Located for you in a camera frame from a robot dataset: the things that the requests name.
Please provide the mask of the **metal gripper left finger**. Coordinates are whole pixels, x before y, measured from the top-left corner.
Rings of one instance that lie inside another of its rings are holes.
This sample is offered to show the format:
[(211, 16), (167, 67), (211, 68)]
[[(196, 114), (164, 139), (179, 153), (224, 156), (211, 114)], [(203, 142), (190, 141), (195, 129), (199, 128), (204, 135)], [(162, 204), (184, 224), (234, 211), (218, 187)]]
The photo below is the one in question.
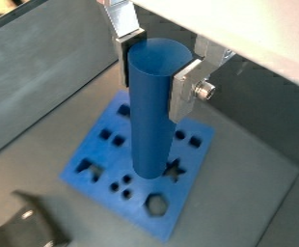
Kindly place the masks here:
[(120, 79), (130, 85), (128, 51), (131, 46), (146, 39), (131, 0), (98, 0), (103, 16), (108, 22), (120, 62)]

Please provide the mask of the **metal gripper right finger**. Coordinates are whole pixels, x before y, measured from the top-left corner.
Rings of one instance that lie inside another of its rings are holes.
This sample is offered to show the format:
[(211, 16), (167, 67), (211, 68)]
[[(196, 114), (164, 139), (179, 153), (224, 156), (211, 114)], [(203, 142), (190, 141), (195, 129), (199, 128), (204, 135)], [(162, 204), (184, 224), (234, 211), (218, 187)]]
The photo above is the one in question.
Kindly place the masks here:
[(211, 74), (234, 57), (235, 52), (204, 36), (198, 36), (194, 46), (198, 58), (172, 77), (168, 118), (179, 123), (191, 113), (195, 100), (208, 100), (215, 86), (208, 83)]

